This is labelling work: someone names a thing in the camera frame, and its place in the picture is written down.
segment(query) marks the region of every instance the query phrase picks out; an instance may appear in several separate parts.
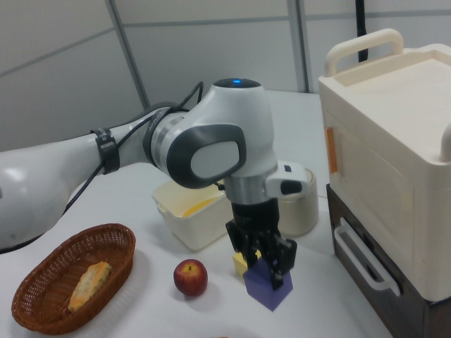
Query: apple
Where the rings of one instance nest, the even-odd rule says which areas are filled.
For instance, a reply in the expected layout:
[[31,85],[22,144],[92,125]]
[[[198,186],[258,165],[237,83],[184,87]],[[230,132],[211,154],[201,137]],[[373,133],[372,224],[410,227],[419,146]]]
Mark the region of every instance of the apple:
[[204,264],[197,259],[186,259],[174,270],[175,286],[186,296],[203,294],[208,280]]

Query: wall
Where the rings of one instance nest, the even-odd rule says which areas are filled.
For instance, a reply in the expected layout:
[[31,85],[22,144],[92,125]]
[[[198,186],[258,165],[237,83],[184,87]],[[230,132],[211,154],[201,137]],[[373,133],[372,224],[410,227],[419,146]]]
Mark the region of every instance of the wall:
[[115,0],[151,103],[181,101],[204,81],[256,80],[305,91],[295,1]]
[[0,0],[0,151],[142,111],[105,0]]
[[[451,45],[451,1],[365,2],[367,32]],[[328,51],[356,35],[354,0],[0,0],[0,151],[117,125],[200,80],[318,92]]]

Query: bread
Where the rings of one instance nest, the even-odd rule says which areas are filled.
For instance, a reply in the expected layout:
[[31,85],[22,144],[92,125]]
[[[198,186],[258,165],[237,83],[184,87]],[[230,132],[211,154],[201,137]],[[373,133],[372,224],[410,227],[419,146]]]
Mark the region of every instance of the bread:
[[88,267],[80,278],[69,301],[69,311],[76,312],[91,298],[105,283],[111,272],[111,265],[99,262]]

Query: brown basket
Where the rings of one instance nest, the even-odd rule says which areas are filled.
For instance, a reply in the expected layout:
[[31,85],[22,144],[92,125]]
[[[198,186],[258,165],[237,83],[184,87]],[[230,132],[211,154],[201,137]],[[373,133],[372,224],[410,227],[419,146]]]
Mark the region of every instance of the brown basket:
[[[133,267],[135,236],[121,224],[84,230],[62,243],[23,281],[11,310],[23,327],[45,334],[78,329],[98,314],[127,280]],[[105,284],[80,310],[68,310],[70,296],[86,269],[99,261],[112,267]]]

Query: purple cube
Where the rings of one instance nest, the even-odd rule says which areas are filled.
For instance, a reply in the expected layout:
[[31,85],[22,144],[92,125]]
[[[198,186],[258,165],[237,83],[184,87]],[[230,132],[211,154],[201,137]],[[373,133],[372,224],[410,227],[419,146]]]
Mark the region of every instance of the purple cube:
[[271,311],[274,311],[293,290],[290,272],[283,276],[283,285],[273,290],[268,265],[262,258],[243,274],[243,278],[247,293]]

